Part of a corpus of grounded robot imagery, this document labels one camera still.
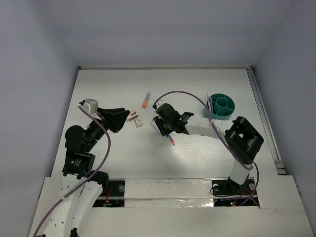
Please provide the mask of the orange thin pen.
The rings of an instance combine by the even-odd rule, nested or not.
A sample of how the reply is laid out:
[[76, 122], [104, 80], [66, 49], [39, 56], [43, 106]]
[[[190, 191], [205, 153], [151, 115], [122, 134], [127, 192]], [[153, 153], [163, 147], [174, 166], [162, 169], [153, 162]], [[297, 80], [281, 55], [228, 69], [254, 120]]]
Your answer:
[[209, 94], [208, 94], [208, 93], [206, 93], [206, 96], [207, 96], [207, 105], [208, 105], [208, 109], [211, 111], [212, 106], [211, 106], [210, 96], [209, 96]]

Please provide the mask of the clear bottle blue cap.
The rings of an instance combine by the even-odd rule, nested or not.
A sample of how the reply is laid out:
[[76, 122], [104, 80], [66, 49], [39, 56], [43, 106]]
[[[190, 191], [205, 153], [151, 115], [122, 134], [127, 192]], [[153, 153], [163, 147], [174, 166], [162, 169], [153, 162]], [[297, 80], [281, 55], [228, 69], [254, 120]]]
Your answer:
[[165, 127], [164, 123], [158, 119], [156, 121], [155, 119], [152, 119], [151, 125], [157, 130], [157, 132], [164, 137], [170, 138], [170, 132]]

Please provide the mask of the white staple box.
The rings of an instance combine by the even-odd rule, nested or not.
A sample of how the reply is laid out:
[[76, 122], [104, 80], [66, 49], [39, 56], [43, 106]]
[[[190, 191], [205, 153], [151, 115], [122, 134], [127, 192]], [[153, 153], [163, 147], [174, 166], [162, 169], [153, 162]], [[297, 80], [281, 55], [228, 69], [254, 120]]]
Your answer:
[[143, 126], [143, 123], [142, 123], [142, 120], [141, 120], [140, 117], [136, 117], [136, 118], [135, 118], [135, 124], [136, 124], [136, 127], [137, 127], [137, 128], [140, 128], [140, 127]]

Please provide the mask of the teal round organizer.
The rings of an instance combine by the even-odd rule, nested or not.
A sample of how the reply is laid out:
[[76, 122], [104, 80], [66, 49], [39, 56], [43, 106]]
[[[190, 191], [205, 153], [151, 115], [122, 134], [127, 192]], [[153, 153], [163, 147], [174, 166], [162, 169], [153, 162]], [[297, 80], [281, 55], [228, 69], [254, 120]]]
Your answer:
[[222, 93], [215, 93], [210, 96], [211, 116], [217, 120], [229, 120], [235, 110], [235, 103], [231, 97]]

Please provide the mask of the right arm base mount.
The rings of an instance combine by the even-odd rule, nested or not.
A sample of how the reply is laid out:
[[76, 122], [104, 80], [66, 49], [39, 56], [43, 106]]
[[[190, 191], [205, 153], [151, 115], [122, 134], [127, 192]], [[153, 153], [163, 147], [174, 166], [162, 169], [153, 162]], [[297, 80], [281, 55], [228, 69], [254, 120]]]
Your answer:
[[259, 199], [255, 190], [255, 181], [248, 178], [243, 185], [230, 179], [212, 180], [210, 193], [213, 195], [215, 207], [257, 206]]

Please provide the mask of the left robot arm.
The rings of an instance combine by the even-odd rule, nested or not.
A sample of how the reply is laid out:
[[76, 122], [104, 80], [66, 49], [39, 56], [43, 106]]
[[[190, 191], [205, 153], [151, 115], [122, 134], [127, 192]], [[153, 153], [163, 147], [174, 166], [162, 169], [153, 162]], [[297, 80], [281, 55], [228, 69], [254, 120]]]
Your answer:
[[[108, 132], [118, 133], [130, 111], [125, 108], [96, 108], [94, 112], [87, 112], [82, 104], [78, 108], [91, 119], [91, 123], [87, 128], [73, 125], [65, 133], [66, 154], [58, 200], [36, 228], [36, 237], [80, 236], [80, 227], [97, 198], [111, 191], [108, 173], [100, 170], [110, 153]], [[108, 137], [106, 154], [93, 170], [96, 156], [91, 150], [103, 136]]]

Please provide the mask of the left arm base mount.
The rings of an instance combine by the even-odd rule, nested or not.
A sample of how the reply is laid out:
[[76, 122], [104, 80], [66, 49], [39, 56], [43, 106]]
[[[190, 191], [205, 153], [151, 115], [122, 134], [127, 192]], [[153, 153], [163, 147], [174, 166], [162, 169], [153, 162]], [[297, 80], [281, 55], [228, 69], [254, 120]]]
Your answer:
[[124, 207], [125, 179], [110, 179], [108, 173], [98, 171], [91, 179], [102, 186], [93, 207]]

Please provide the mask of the orange highlighter marker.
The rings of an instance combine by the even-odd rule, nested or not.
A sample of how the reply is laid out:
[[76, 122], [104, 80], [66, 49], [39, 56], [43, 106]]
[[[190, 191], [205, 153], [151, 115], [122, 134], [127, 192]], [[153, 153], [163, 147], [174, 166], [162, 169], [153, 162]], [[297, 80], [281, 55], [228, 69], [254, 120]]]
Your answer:
[[144, 99], [144, 101], [143, 101], [143, 103], [142, 103], [142, 108], [145, 109], [145, 108], [148, 106], [148, 102], [149, 102], [150, 97], [151, 97], [151, 92], [148, 91], [148, 92], [146, 93], [145, 99]]

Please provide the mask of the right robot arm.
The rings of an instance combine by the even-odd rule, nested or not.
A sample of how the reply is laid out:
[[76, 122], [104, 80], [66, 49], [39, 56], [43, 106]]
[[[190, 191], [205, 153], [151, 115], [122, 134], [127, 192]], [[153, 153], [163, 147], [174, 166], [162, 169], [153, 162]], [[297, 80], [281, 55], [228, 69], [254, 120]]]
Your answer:
[[264, 139], [244, 117], [233, 121], [220, 121], [199, 117], [191, 112], [179, 114], [170, 104], [159, 101], [154, 110], [154, 122], [162, 136], [172, 132], [200, 135], [219, 139], [235, 158], [227, 181], [228, 190], [238, 194], [245, 188], [253, 161], [260, 151]]

